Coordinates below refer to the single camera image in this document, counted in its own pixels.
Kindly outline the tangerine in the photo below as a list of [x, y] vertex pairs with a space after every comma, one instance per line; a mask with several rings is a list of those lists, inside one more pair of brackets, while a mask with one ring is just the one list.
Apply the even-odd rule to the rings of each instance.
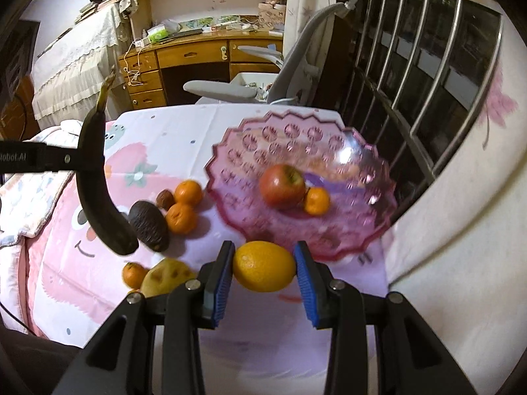
[[198, 215], [190, 205], [178, 202], [166, 212], [165, 220], [172, 234], [186, 235], [197, 228]]
[[252, 241], [237, 248], [232, 266], [237, 281], [256, 293], [281, 291], [296, 275], [292, 254], [277, 244], [265, 241]]
[[325, 215], [331, 206], [330, 194], [319, 186], [310, 187], [305, 194], [304, 211], [311, 216]]
[[187, 179], [178, 184], [173, 194], [176, 203], [184, 203], [193, 208], [203, 201], [202, 186], [193, 179]]
[[149, 269], [138, 262], [128, 262], [122, 271], [123, 282], [132, 290], [139, 290]]

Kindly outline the yellow pear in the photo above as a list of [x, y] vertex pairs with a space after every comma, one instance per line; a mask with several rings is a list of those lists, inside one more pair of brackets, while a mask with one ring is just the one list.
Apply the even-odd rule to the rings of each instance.
[[183, 261], [165, 258], [147, 272], [139, 290], [147, 298], [168, 294], [196, 276]]

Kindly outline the dark avocado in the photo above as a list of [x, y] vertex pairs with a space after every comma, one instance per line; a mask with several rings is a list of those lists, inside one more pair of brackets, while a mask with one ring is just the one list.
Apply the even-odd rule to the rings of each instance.
[[170, 233], [163, 213], [150, 201], [136, 201], [129, 209], [129, 223], [137, 238], [150, 250], [163, 252], [170, 244]]

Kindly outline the dark overripe banana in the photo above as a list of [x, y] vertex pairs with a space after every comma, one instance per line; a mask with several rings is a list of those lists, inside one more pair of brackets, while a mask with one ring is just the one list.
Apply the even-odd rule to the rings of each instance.
[[99, 240], [116, 254], [128, 256], [138, 249], [138, 238], [114, 205], [104, 173], [105, 109], [115, 77], [112, 68], [101, 84], [95, 108], [84, 119], [78, 143], [83, 167], [76, 172], [76, 186], [82, 210]]

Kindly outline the small brown passion fruit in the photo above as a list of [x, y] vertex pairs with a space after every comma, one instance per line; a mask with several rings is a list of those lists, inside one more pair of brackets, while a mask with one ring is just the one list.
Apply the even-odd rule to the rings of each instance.
[[176, 204], [176, 201], [171, 190], [163, 189], [163, 191], [160, 191], [157, 195], [155, 203], [159, 209], [168, 211], [174, 204]]

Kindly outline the red apple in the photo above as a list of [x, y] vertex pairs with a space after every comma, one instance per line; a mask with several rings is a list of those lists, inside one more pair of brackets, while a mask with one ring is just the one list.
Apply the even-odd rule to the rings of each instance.
[[296, 207], [306, 192], [302, 172], [287, 164], [276, 164], [265, 170], [258, 187], [264, 202], [275, 209]]

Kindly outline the pastel patterned blanket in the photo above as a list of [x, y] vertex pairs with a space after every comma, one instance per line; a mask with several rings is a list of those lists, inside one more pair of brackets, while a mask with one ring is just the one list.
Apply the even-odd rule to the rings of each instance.
[[[75, 148], [81, 127], [81, 121], [67, 119], [44, 129], [29, 142]], [[1, 246], [14, 246], [24, 237], [36, 237], [71, 177], [72, 173], [65, 171], [11, 174], [1, 187]]]

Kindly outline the tangerine top back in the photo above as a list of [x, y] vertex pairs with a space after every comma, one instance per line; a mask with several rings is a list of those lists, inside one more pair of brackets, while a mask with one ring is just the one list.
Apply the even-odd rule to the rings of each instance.
[[193, 179], [187, 179], [178, 184], [173, 194], [176, 203], [184, 203], [193, 208], [203, 201], [202, 186]]

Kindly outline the lace covered piano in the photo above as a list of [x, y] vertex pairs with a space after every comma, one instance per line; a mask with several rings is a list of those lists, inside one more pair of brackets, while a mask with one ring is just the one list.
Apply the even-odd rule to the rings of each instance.
[[129, 23], [119, 5], [76, 24], [33, 64], [32, 108], [40, 128], [82, 121], [95, 108], [100, 87], [130, 44]]

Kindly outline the pink glass fruit bowl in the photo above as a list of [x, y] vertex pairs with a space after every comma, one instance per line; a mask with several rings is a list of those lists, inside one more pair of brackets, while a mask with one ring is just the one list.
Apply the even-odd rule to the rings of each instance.
[[245, 118], [213, 146], [206, 174], [223, 221], [246, 240], [305, 241], [322, 261], [365, 251], [397, 207], [376, 148], [317, 112]]

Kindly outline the cartoon printed tablecloth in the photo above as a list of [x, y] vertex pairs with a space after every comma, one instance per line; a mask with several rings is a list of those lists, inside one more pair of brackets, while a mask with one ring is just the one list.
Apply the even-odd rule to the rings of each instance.
[[[134, 111], [106, 126], [105, 178], [122, 212], [139, 200], [154, 201], [188, 178], [203, 186], [197, 228], [174, 235], [166, 255], [198, 269], [215, 259], [224, 241], [248, 240], [227, 225], [207, 191], [206, 165], [225, 131], [267, 112], [327, 111], [265, 105], [210, 104]], [[89, 225], [77, 188], [64, 188], [48, 224], [29, 247], [28, 305], [37, 329], [54, 341], [83, 346], [123, 300], [126, 259], [109, 250]], [[378, 237], [365, 251], [326, 263], [335, 277], [359, 290], [387, 292]], [[225, 318], [203, 331], [200, 344], [206, 388], [211, 394], [320, 394], [330, 332], [314, 329], [296, 283], [277, 293], [252, 293], [234, 283]]]

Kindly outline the white butterfly curtain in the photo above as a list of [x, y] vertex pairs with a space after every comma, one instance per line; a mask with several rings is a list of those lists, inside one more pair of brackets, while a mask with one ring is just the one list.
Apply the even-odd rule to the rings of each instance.
[[526, 45], [510, 20], [482, 114], [382, 247], [391, 289], [497, 392], [526, 348]]

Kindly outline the wooden desk with drawers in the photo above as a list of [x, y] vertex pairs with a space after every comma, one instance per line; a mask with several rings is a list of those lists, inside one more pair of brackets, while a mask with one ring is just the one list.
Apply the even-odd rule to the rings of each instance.
[[242, 46], [282, 50], [278, 33], [224, 30], [202, 33], [164, 44], [132, 48], [119, 59], [124, 88], [135, 110], [195, 103], [183, 89], [191, 80], [229, 82], [241, 72], [276, 73], [278, 67], [246, 54]]

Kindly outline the grey office chair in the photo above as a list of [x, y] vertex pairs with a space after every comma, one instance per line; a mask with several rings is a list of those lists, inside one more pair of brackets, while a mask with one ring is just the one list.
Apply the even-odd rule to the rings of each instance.
[[225, 103], [308, 106], [313, 100], [330, 46], [334, 19], [355, 10], [359, 0], [287, 0], [282, 53], [258, 46], [241, 50], [277, 65], [269, 73], [244, 73], [229, 83], [191, 80], [183, 89]]

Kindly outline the metal window bars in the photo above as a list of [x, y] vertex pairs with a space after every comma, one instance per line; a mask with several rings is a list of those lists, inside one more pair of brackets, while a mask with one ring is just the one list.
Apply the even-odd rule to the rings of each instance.
[[502, 17], [493, 0], [359, 0], [336, 100], [389, 165], [397, 201], [439, 176], [481, 105]]

